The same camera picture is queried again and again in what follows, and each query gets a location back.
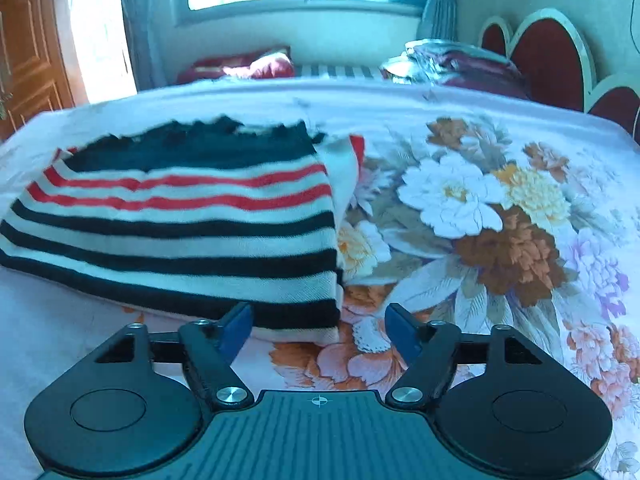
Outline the red heart-shaped headboard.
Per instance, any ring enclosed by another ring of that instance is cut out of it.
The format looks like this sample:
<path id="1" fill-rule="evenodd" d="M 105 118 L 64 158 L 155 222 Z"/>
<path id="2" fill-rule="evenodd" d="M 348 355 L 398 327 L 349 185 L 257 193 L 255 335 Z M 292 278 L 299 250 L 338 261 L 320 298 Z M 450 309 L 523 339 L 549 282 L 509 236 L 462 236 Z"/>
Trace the red heart-shaped headboard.
<path id="1" fill-rule="evenodd" d="M 620 125 L 639 139 L 639 74 L 597 74 L 587 40 L 561 11 L 545 8 L 512 28 L 491 16 L 478 45 L 508 58 L 529 83 L 530 98 Z"/>

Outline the red gold pillow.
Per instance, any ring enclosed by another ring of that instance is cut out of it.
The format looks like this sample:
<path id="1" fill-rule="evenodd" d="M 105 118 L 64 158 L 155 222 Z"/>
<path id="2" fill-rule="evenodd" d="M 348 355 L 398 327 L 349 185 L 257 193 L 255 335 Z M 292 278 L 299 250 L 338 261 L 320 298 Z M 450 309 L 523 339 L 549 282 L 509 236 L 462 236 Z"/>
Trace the red gold pillow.
<path id="1" fill-rule="evenodd" d="M 198 80 L 293 78 L 295 66 L 288 46 L 277 46 L 220 58 L 201 58 L 178 73 L 176 84 L 190 84 Z"/>

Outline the striped knit sweater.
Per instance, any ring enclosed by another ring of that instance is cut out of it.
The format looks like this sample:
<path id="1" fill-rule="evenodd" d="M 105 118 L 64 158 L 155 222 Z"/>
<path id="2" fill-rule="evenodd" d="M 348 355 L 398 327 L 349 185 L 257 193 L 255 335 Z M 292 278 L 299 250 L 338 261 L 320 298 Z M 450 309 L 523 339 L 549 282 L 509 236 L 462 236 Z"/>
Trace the striped knit sweater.
<path id="1" fill-rule="evenodd" d="M 346 276 L 338 230 L 361 174 L 358 134 L 229 117 L 102 136 L 56 153 L 1 222 L 1 263 L 126 306 L 220 318 L 325 344 Z"/>

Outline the folded quilt stack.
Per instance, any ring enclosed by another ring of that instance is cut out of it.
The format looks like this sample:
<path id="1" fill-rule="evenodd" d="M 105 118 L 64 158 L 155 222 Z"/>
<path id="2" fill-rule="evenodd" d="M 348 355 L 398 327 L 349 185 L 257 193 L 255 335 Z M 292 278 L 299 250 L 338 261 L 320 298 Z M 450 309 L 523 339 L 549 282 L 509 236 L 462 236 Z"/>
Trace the folded quilt stack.
<path id="1" fill-rule="evenodd" d="M 381 64 L 385 79 L 401 84 L 437 84 L 529 100 L 525 77 L 505 56 L 472 44 L 424 39 Z"/>

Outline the striped mattress cover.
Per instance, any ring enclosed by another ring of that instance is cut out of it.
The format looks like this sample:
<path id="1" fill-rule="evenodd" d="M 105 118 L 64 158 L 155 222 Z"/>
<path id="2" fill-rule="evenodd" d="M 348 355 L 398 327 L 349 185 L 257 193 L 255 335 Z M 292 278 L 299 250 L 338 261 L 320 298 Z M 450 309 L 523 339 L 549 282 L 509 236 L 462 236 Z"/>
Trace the striped mattress cover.
<path id="1" fill-rule="evenodd" d="M 295 64 L 294 73 L 298 78 L 383 80 L 378 66 Z"/>

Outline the wooden wardrobe door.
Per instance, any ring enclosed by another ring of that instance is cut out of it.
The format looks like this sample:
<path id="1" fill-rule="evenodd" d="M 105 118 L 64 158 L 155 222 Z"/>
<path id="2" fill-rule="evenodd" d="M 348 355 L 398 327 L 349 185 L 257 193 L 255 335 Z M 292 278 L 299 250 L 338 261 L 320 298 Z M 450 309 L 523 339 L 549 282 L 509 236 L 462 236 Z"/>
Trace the wooden wardrobe door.
<path id="1" fill-rule="evenodd" d="M 42 112 L 87 103 L 70 0 L 1 0 L 1 139 Z"/>

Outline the left teal curtain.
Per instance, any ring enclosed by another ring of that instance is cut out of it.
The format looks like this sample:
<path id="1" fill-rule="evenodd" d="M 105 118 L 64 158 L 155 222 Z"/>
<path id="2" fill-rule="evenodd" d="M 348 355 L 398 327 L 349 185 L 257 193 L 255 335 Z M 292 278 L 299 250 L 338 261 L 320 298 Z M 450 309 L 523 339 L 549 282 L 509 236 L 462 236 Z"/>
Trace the left teal curtain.
<path id="1" fill-rule="evenodd" d="M 120 0 L 120 4 L 137 90 L 174 86 L 176 76 L 167 73 L 158 32 L 181 24 L 188 0 Z"/>

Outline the floral white bed sheet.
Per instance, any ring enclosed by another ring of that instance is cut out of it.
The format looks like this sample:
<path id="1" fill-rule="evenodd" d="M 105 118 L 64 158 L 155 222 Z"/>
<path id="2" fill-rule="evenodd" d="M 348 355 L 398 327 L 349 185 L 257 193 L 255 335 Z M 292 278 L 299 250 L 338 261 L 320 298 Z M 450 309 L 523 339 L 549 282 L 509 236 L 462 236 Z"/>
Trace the floral white bed sheet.
<path id="1" fill-rule="evenodd" d="M 344 269 L 329 333 L 255 330 L 233 367 L 254 391 L 386 392 L 406 370 L 383 314 L 520 330 L 608 406 L 599 471 L 639 474 L 639 145 L 615 122 L 493 94 L 350 79 L 204 82 L 43 113 L 1 147 L 1 215 L 26 190 L 78 195 L 78 148 L 228 117 L 322 134 Z"/>

